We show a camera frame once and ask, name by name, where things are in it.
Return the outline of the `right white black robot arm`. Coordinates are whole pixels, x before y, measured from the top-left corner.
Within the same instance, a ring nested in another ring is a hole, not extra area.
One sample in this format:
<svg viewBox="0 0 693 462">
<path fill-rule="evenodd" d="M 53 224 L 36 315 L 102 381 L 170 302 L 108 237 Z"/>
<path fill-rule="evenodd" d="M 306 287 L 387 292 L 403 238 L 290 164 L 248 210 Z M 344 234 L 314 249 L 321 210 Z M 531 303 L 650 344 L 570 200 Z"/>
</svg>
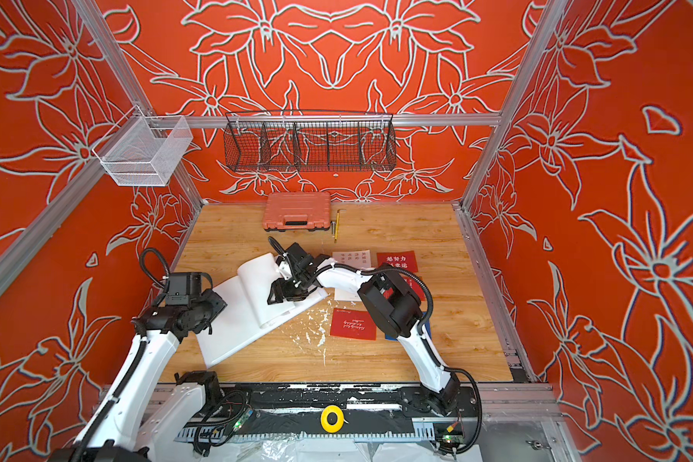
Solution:
<svg viewBox="0 0 693 462">
<path fill-rule="evenodd" d="M 273 237 L 268 241 L 283 273 L 271 283 L 268 304 L 304 301 L 319 288 L 357 294 L 375 326 L 397 339 L 413 363 L 421 383 L 423 407 L 442 416 L 457 413 L 460 378 L 466 377 L 472 390 L 470 402 L 477 415 L 482 416 L 477 381 L 469 372 L 448 366 L 429 337 L 427 324 L 434 300 L 427 284 L 417 275 L 387 264 L 358 269 L 327 255 L 315 257 L 297 243 L 283 248 Z"/>
</svg>

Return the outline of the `white card red chinese text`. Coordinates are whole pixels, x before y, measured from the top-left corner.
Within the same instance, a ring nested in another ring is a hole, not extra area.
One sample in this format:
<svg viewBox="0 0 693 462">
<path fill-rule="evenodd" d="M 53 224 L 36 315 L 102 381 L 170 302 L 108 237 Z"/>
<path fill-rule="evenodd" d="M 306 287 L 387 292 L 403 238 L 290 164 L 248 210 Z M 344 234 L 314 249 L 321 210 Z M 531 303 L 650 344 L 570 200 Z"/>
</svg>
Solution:
<svg viewBox="0 0 693 462">
<path fill-rule="evenodd" d="M 337 263 L 364 270 L 371 269 L 372 255 L 369 250 L 335 251 L 332 257 Z"/>
</svg>

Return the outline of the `white photo album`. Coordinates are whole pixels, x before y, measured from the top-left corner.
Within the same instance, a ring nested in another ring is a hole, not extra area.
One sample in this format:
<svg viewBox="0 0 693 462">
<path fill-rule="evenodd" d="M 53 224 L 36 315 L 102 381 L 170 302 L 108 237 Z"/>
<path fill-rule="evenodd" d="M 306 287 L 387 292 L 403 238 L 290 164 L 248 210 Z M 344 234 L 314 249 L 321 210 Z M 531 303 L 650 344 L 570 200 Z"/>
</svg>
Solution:
<svg viewBox="0 0 693 462">
<path fill-rule="evenodd" d="M 214 288 L 226 307 L 210 331 L 196 335 L 208 369 L 327 298 L 319 288 L 304 301 L 269 305 L 271 284 L 280 277 L 273 254 L 267 253 L 242 264 L 236 276 Z"/>
</svg>

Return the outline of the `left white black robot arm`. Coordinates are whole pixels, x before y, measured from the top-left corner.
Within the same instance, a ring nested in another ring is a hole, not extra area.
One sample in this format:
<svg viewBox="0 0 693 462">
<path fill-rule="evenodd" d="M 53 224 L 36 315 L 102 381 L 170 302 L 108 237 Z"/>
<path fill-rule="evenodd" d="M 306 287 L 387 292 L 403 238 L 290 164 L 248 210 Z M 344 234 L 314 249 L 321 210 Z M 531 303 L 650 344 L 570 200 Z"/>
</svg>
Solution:
<svg viewBox="0 0 693 462">
<path fill-rule="evenodd" d="M 184 339 L 213 331 L 226 303 L 207 273 L 174 273 L 152 283 L 157 298 L 133 319 L 135 336 L 129 354 L 98 410 L 72 445 L 54 450 L 52 461 L 152 461 L 194 414 L 211 410 L 223 398 L 215 373 L 192 372 L 177 377 L 171 398 L 144 421 L 144 411 L 158 381 Z"/>
</svg>

